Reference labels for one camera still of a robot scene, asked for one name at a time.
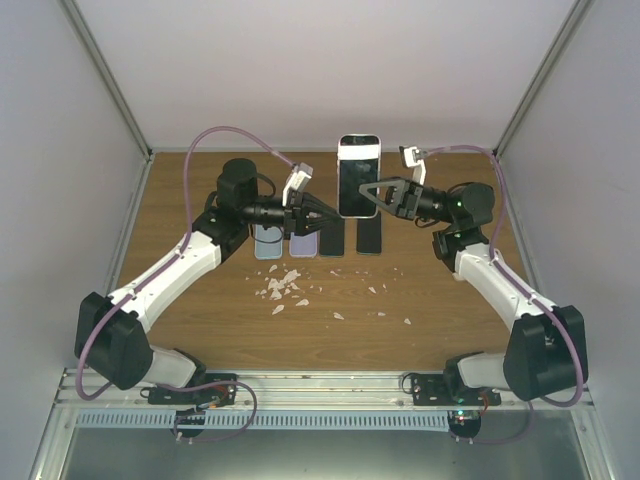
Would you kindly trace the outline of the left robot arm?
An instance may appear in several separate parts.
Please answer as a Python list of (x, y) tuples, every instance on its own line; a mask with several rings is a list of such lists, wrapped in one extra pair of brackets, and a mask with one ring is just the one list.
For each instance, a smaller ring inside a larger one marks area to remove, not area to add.
[(306, 192), (312, 175), (310, 166), (297, 164), (281, 192), (262, 195), (259, 184), (265, 177), (253, 161), (226, 162), (203, 212), (188, 220), (172, 250), (125, 286), (82, 300), (74, 344), (77, 371), (91, 368), (121, 390), (149, 383), (171, 390), (185, 404), (201, 400), (204, 365), (178, 349), (151, 345), (148, 334), (180, 295), (245, 243), (253, 228), (274, 228), (289, 239), (336, 222), (337, 212)]

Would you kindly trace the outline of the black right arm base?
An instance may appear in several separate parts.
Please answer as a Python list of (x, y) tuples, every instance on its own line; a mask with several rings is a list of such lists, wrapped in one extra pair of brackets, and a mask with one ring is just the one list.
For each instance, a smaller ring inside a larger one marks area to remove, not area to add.
[(484, 407), (500, 406), (502, 398), (491, 389), (451, 386), (443, 373), (410, 372), (402, 388), (411, 394), (415, 406)]

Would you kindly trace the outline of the lavender phone case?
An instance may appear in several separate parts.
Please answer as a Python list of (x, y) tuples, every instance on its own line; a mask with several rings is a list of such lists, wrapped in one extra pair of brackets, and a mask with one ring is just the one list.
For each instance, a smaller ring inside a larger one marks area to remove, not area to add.
[(289, 255), (293, 258), (314, 258), (318, 254), (316, 232), (304, 236), (292, 234), (289, 240)]

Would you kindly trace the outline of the aluminium front rail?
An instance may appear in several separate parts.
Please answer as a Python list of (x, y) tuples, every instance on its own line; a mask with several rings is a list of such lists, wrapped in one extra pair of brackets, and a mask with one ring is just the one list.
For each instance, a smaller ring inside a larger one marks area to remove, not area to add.
[[(400, 386), (399, 371), (278, 371), (239, 370), (238, 380), (255, 392), (258, 409), (329, 411), (409, 411), (416, 407)], [(140, 391), (147, 383), (129, 390), (114, 386), (95, 400), (85, 401), (75, 390), (76, 371), (63, 373), (54, 404), (77, 408), (146, 407)]]

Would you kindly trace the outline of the phone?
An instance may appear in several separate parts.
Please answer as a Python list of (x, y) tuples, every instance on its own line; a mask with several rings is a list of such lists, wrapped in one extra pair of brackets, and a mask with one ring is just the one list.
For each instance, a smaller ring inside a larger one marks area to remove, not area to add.
[(382, 252), (381, 215), (357, 220), (356, 252), (362, 255), (380, 255)]

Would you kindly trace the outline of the light blue phone case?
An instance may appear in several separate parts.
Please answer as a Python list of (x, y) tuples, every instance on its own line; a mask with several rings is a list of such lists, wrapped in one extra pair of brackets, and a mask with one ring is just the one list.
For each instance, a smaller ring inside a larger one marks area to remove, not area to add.
[(258, 260), (280, 259), (283, 251), (283, 233), (279, 227), (254, 227), (254, 255)]

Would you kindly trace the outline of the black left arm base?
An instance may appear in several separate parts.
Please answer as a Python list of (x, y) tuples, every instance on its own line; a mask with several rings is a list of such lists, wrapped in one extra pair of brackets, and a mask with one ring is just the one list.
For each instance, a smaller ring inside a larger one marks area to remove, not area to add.
[(140, 392), (151, 405), (210, 405), (221, 407), (235, 402), (238, 376), (234, 373), (205, 373), (190, 382), (187, 391), (174, 391), (160, 386), (146, 387)]

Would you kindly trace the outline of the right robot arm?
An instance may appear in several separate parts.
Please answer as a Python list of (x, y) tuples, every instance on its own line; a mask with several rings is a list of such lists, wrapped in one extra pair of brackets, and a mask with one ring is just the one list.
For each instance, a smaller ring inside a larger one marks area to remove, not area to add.
[(509, 330), (505, 352), (463, 354), (446, 362), (447, 400), (464, 405), (488, 388), (509, 390), (523, 401), (549, 401), (552, 394), (573, 389), (561, 404), (577, 403), (588, 379), (583, 316), (540, 295), (503, 262), (482, 232), (495, 205), (489, 185), (468, 182), (443, 191), (391, 178), (363, 184), (359, 192), (397, 218), (445, 224), (433, 234), (436, 258), (475, 288)]

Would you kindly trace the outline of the dark green smartphone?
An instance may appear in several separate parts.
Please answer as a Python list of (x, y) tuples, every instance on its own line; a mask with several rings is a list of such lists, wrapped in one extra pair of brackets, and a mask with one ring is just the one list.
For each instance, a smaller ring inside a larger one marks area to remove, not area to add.
[(319, 255), (339, 258), (345, 252), (345, 220), (340, 218), (320, 231)]

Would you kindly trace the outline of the blue magsafe phone case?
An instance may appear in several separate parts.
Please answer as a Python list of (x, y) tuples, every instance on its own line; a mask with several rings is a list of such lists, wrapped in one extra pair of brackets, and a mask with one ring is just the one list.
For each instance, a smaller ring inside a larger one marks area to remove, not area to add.
[(381, 141), (376, 135), (347, 134), (337, 148), (337, 211), (343, 218), (368, 219), (377, 214), (360, 186), (379, 180)]

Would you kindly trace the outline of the white debris pile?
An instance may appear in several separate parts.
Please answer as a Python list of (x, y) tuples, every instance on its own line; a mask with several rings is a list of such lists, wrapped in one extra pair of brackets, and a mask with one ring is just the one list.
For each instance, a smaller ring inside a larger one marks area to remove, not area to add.
[(269, 316), (277, 316), (287, 310), (309, 307), (313, 290), (307, 269), (273, 264), (253, 296), (265, 306)]

